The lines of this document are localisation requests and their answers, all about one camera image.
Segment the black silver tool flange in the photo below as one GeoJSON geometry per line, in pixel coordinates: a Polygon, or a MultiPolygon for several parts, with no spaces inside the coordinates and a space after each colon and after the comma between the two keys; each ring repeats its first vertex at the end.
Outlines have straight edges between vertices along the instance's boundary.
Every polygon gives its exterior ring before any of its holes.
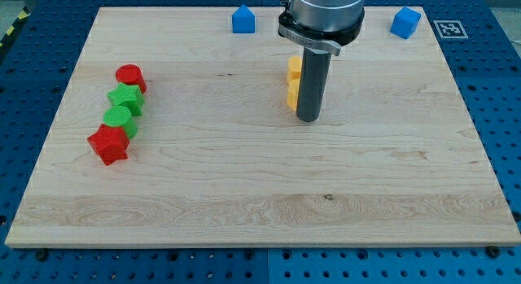
{"type": "Polygon", "coordinates": [[[339,56],[342,47],[353,42],[358,37],[364,17],[365,10],[362,9],[360,16],[353,25],[339,31],[324,32],[297,24],[292,14],[284,11],[278,17],[278,35],[304,48],[322,50],[339,56]]]}

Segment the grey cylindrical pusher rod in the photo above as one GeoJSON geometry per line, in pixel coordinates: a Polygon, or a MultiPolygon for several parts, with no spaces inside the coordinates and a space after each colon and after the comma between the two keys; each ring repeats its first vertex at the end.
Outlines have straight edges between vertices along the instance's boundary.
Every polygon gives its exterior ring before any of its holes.
{"type": "Polygon", "coordinates": [[[296,115],[305,122],[315,121],[321,111],[331,54],[304,48],[296,115]]]}

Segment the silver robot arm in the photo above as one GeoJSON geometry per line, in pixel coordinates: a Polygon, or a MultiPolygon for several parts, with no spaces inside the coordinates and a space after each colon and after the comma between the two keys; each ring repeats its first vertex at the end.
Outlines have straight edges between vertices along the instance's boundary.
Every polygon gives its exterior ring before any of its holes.
{"type": "Polygon", "coordinates": [[[303,47],[296,115],[313,122],[320,115],[331,57],[359,35],[365,0],[280,1],[278,34],[303,47]]]}

